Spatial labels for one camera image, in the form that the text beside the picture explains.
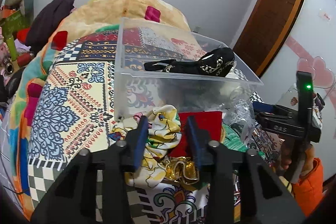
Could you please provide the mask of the orange sleeve forearm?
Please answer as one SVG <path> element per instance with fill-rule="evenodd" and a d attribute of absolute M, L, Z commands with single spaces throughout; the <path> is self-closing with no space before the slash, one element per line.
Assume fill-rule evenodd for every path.
<path fill-rule="evenodd" d="M 308 217 L 323 199 L 323 166 L 319 158 L 314 158 L 313 169 L 297 184 L 292 185 L 294 199 Z"/>

